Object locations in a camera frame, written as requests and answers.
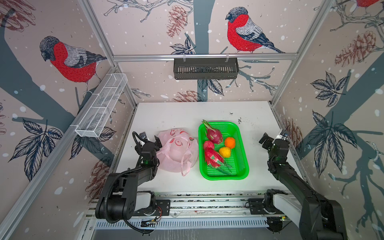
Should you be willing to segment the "black hanging wall basket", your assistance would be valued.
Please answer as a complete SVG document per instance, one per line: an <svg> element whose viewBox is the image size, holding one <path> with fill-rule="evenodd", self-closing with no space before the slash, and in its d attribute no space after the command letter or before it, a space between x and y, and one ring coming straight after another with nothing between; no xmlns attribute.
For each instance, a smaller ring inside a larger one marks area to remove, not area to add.
<svg viewBox="0 0 384 240"><path fill-rule="evenodd" d="M239 73L237 58L174 59L176 80L230 80Z"/></svg>

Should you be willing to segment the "orange round fruit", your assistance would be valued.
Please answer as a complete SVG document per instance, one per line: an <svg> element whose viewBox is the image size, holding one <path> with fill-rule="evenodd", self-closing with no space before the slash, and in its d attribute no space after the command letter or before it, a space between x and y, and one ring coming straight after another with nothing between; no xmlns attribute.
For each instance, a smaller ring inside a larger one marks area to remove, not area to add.
<svg viewBox="0 0 384 240"><path fill-rule="evenodd" d="M234 149L236 146L236 140L232 137L226 138L225 139L225 146L230 148L230 149Z"/></svg>

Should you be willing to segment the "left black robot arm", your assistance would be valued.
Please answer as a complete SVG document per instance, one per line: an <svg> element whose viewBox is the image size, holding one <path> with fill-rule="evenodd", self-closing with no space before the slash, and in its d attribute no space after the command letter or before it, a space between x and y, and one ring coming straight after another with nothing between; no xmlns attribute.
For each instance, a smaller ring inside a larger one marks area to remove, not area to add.
<svg viewBox="0 0 384 240"><path fill-rule="evenodd" d="M136 212L153 213L157 208L155 194L139 192L138 187L155 178L160 165L157 152L162 143L157 136L151 142L136 132L133 132L133 138L139 155L135 168L109 174L96 206L96 218L111 224L128 221Z"/></svg>

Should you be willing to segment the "pink plastic bag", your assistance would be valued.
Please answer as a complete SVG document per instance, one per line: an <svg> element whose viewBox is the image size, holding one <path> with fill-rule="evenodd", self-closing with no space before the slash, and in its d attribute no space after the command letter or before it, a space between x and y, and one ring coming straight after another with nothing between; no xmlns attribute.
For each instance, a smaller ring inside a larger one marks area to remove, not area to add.
<svg viewBox="0 0 384 240"><path fill-rule="evenodd" d="M183 129L160 132L158 138L162 144L157 152L159 168L171 173L180 173L185 177L199 157L197 139Z"/></svg>

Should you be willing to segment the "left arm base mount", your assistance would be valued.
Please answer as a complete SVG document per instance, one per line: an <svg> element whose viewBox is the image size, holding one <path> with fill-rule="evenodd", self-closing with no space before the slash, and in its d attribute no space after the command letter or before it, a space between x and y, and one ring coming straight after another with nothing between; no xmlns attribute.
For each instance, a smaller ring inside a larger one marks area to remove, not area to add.
<svg viewBox="0 0 384 240"><path fill-rule="evenodd" d="M171 201L170 200L137 200L135 206L135 217L159 217L168 216L170 214Z"/></svg>

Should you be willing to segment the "green plastic basket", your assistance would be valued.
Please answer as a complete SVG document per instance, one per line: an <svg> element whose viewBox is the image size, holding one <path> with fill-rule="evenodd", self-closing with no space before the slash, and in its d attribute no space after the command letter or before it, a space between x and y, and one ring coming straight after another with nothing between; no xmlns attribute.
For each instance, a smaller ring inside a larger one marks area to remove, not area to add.
<svg viewBox="0 0 384 240"><path fill-rule="evenodd" d="M205 179L243 180L248 176L248 160L236 124L203 120L198 134L199 168Z"/></svg>

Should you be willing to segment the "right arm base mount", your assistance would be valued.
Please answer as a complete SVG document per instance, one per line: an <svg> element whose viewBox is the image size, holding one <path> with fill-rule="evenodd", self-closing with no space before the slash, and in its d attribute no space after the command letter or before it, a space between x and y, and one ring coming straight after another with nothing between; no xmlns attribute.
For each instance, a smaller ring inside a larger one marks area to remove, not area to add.
<svg viewBox="0 0 384 240"><path fill-rule="evenodd" d="M283 212L275 207L268 207L265 204L265 199L261 198L248 199L245 203L245 208L250 211L251 215L284 215Z"/></svg>

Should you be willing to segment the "yellow fruit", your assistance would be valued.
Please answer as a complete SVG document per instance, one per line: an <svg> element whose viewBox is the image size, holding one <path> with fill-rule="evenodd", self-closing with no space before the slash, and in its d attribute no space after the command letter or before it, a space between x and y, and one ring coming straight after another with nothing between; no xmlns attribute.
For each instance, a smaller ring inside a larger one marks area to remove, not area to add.
<svg viewBox="0 0 384 240"><path fill-rule="evenodd" d="M232 150L228 147L222 147L219 149L219 154L222 158L230 158L232 154Z"/></svg>

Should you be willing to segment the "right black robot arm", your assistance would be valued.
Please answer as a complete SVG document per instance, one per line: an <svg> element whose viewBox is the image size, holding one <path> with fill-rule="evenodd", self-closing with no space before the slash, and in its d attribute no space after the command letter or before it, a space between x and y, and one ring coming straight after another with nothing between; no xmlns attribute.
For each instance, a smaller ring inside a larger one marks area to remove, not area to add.
<svg viewBox="0 0 384 240"><path fill-rule="evenodd" d="M268 151L268 170L295 197L275 189L267 190L264 209L283 212L299 228L304 240L346 240L347 230L342 206L329 200L306 183L288 163L288 133L281 131L274 139L263 134L259 143Z"/></svg>

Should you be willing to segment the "small pink red fruit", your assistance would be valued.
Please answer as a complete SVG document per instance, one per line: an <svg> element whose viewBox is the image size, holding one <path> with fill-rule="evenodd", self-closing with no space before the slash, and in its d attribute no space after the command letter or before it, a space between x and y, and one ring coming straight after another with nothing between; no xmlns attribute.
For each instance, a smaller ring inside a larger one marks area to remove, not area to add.
<svg viewBox="0 0 384 240"><path fill-rule="evenodd" d="M204 144L203 144L203 148L204 150L206 149L212 149L214 150L215 149L215 144L211 141L205 141Z"/></svg>

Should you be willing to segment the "aluminium rail base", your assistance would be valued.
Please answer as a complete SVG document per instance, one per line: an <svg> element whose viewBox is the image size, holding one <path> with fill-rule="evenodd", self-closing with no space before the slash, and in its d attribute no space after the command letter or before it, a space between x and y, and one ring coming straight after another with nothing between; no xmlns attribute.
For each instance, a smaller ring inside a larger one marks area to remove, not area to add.
<svg viewBox="0 0 384 240"><path fill-rule="evenodd" d="M98 220L96 203L91 204L87 219L96 230L122 230L134 226L140 230L179 230L211 228L264 228L277 225L284 228L292 221L284 215L251 215L245 208L248 199L264 199L264 192L216 193L156 193L156 200L170 200L170 214L159 217L135 217L114 224Z"/></svg>

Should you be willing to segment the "red green dragon fruit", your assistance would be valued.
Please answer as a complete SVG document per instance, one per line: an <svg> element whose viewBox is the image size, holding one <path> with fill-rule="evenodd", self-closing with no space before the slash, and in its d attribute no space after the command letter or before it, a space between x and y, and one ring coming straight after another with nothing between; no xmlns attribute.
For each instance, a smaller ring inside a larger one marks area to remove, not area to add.
<svg viewBox="0 0 384 240"><path fill-rule="evenodd" d="M202 120L202 123L206 127L208 140L214 144L221 144L224 139L220 130L213 128L206 120Z"/></svg>

